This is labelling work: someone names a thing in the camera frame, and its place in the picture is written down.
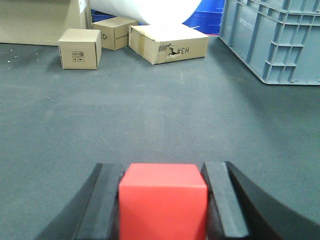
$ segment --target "cardboard box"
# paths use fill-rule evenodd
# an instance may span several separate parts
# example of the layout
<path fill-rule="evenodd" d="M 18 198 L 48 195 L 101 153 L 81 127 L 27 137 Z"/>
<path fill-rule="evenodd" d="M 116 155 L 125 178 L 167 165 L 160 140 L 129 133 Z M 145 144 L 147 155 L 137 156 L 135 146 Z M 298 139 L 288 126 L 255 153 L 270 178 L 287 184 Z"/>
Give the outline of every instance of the cardboard box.
<path fill-rule="evenodd" d="M 58 45 L 67 29 L 90 29 L 89 0 L 0 0 L 0 42 Z"/>
<path fill-rule="evenodd" d="M 101 31 L 102 47 L 115 51 L 128 46 L 129 26 L 138 24 L 136 20 L 117 16 L 97 21 L 92 27 Z"/>
<path fill-rule="evenodd" d="M 98 69 L 101 57 L 100 30 L 68 29 L 58 42 L 63 69 Z"/>
<path fill-rule="evenodd" d="M 208 39 L 183 24 L 129 27 L 129 46 L 153 65 L 205 57 Z"/>

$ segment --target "plastic storage bin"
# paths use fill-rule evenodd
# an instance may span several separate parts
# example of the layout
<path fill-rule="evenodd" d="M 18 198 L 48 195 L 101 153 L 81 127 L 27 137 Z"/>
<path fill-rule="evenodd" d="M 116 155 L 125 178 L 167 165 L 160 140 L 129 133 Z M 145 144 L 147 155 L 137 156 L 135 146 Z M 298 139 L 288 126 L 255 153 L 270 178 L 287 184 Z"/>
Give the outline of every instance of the plastic storage bin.
<path fill-rule="evenodd" d="M 219 34 L 225 0 L 202 0 L 183 24 L 204 34 Z"/>
<path fill-rule="evenodd" d="M 320 85 L 320 15 L 254 0 L 226 0 L 224 7 L 219 37 L 264 83 Z"/>
<path fill-rule="evenodd" d="M 320 13 L 319 0 L 257 0 L 257 2 L 288 12 Z"/>
<path fill-rule="evenodd" d="M 223 13 L 225 0 L 202 0 L 196 12 Z"/>
<path fill-rule="evenodd" d="M 194 28 L 204 34 L 219 34 L 222 13 L 219 12 L 194 12 L 183 24 Z"/>
<path fill-rule="evenodd" d="M 91 15 L 92 15 L 92 22 L 93 23 L 99 22 L 102 20 L 106 20 L 106 19 L 112 19 L 115 17 L 113 15 L 105 14 L 103 12 L 99 12 L 96 10 L 91 10 Z"/>

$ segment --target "white plastic sheet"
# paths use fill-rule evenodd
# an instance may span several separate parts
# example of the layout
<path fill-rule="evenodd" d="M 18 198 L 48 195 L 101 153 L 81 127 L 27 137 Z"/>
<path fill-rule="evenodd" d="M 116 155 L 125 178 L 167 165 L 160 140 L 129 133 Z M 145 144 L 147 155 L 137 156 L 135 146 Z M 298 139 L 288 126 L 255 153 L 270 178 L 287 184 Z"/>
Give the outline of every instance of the white plastic sheet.
<path fill-rule="evenodd" d="M 146 24 L 182 24 L 201 0 L 90 0 L 91 8 Z"/>

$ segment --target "gray plastic crate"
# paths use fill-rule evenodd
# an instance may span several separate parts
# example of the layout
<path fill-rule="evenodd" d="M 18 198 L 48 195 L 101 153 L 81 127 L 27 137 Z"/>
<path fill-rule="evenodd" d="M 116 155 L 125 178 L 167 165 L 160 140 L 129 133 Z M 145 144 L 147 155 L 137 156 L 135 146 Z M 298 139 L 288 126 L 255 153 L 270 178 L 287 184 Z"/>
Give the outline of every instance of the gray plastic crate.
<path fill-rule="evenodd" d="M 320 15 L 226 0 L 219 37 L 266 84 L 320 85 Z"/>
<path fill-rule="evenodd" d="M 288 12 L 296 13 L 320 13 L 319 0 L 256 0 L 260 3 Z"/>

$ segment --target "red block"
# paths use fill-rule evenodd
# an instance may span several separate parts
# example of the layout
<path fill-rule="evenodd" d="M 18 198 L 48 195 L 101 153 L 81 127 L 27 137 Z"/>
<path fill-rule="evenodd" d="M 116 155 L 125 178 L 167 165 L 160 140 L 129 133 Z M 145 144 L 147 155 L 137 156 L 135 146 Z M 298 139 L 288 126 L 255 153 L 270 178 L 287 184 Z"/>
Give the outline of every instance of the red block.
<path fill-rule="evenodd" d="M 207 196 L 196 165 L 131 164 L 119 184 L 120 240 L 205 240 Z"/>

